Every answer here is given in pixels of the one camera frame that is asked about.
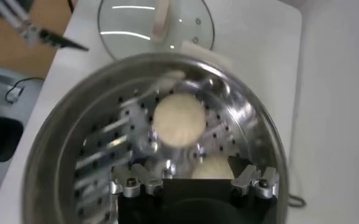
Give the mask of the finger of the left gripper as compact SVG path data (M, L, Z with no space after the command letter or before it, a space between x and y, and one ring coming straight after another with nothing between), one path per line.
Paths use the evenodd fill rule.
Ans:
M4 19L28 46L46 44L57 49L72 48L89 51L74 40L63 37L49 29L36 26L21 4L16 0L0 0L0 17Z

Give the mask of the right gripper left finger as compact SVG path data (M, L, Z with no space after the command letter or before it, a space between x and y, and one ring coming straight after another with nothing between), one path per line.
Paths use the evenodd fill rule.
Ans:
M163 180L153 176L141 164L112 167L110 193L121 194L126 198L136 198L144 192L147 195L158 196L163 193Z

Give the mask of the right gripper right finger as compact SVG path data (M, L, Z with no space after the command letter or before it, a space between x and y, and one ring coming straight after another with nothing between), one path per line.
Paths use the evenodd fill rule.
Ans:
M276 168L261 170L248 159L235 156L229 156L227 161L235 177L231 185L238 189L240 197L251 192L261 199L278 198L279 173Z

